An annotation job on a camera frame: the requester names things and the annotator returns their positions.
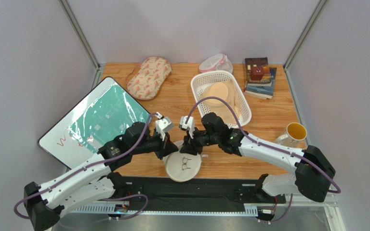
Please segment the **round white mesh laundry bag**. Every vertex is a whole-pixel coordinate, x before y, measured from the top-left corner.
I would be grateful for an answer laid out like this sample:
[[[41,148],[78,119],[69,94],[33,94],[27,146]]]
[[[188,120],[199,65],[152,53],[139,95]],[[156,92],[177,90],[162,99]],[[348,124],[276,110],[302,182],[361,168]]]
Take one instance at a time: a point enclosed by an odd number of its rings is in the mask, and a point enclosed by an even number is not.
[[[175,182],[185,182],[193,179],[199,172],[206,154],[186,154],[179,151],[162,159],[166,175]]]

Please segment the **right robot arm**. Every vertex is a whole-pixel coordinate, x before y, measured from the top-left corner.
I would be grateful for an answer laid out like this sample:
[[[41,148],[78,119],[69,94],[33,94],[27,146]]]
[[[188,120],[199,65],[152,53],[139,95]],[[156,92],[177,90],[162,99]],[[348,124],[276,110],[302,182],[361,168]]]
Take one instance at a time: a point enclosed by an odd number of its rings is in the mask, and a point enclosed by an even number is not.
[[[262,196],[300,193],[322,203],[332,191],[336,171],[319,148],[292,148],[265,141],[240,128],[230,128],[215,113],[204,115],[201,122],[204,130],[195,127],[193,117],[181,117],[179,127],[186,136],[180,152],[197,155],[204,147],[217,145],[225,153],[259,159],[286,170],[286,174],[263,174],[259,178],[256,188]]]

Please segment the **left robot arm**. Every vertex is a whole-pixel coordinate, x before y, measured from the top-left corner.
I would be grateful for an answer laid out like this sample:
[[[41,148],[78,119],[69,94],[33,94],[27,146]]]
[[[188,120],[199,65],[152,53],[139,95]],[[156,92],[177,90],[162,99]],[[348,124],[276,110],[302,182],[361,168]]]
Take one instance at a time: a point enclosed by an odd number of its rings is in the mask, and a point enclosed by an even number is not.
[[[168,134],[172,122],[164,117],[155,125],[150,135],[147,123],[135,122],[78,167],[46,183],[27,184],[21,203],[33,229],[45,231],[69,212],[91,202],[121,198],[126,183],[115,170],[130,163],[133,155],[154,152],[162,159],[178,151]]]

